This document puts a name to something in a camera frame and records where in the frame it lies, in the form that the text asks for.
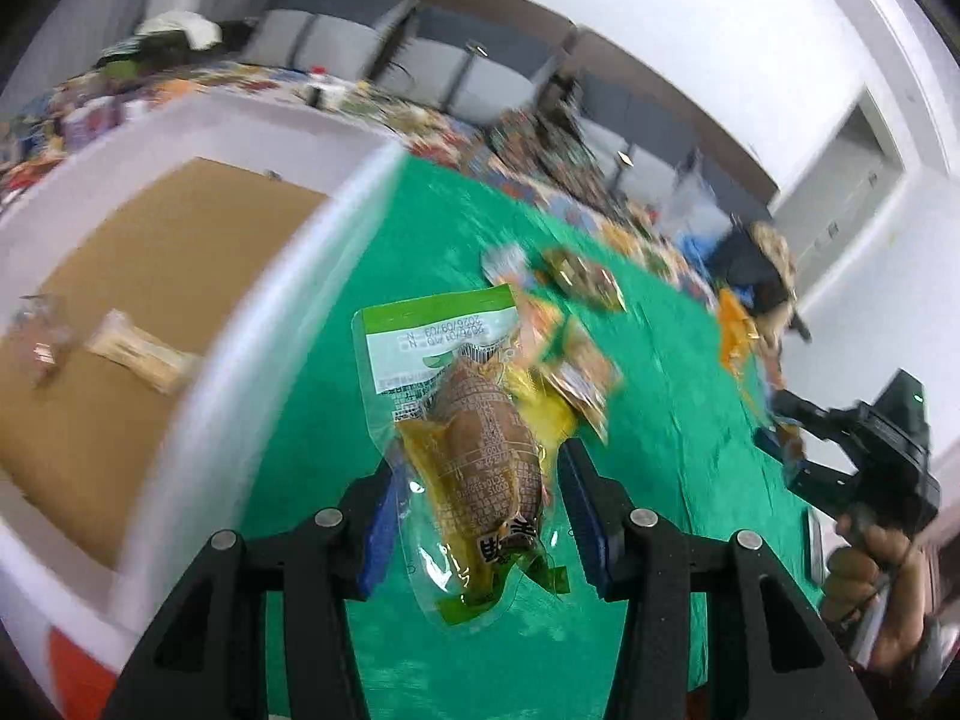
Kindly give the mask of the person's right hand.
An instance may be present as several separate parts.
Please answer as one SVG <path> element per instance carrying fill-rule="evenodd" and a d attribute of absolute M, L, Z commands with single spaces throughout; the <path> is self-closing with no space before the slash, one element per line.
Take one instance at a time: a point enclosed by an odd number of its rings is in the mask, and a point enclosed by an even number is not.
<path fill-rule="evenodd" d="M 828 624 L 859 619 L 877 603 L 880 576 L 889 574 L 889 600 L 872 647 L 869 668 L 892 676 L 923 639 L 928 571 L 923 555 L 896 528 L 871 525 L 856 544 L 827 562 L 820 614 Z"/>

